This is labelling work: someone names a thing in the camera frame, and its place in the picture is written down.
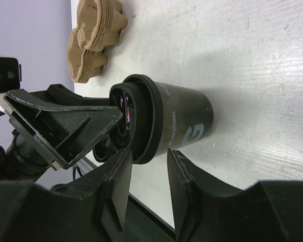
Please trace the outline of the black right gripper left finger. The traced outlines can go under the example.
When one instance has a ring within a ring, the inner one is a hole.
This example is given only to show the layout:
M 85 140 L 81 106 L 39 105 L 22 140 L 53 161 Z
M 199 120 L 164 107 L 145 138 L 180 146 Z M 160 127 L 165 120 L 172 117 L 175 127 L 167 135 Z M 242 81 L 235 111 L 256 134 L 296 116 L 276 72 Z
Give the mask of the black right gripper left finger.
M 55 190 L 0 181 L 0 241 L 124 241 L 131 171 L 120 150 Z

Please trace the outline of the dark coffee cup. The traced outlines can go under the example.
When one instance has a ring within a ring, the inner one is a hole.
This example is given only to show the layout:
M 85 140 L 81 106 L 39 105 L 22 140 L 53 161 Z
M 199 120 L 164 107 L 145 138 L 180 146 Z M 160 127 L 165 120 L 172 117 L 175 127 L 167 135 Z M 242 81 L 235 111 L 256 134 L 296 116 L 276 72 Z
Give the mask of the dark coffee cup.
M 202 92 L 160 82 L 155 85 L 163 107 L 163 129 L 155 156 L 198 142 L 210 133 L 214 112 Z

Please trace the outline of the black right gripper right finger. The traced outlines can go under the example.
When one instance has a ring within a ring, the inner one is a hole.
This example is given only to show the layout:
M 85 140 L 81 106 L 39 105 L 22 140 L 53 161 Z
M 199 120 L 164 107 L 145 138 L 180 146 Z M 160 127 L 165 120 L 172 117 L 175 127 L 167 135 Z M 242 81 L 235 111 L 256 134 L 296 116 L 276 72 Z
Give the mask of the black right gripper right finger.
M 303 241 L 303 181 L 264 180 L 246 190 L 168 150 L 177 241 Z

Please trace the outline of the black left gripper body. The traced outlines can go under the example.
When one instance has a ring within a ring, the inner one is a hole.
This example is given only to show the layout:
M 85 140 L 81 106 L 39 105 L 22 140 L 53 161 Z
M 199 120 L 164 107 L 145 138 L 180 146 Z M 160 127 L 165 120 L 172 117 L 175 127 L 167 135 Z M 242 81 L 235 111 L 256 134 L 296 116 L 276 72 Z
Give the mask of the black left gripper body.
M 4 100 L 12 125 L 54 169 L 75 164 L 123 117 L 107 98 L 82 97 L 61 84 L 32 93 L 10 90 Z

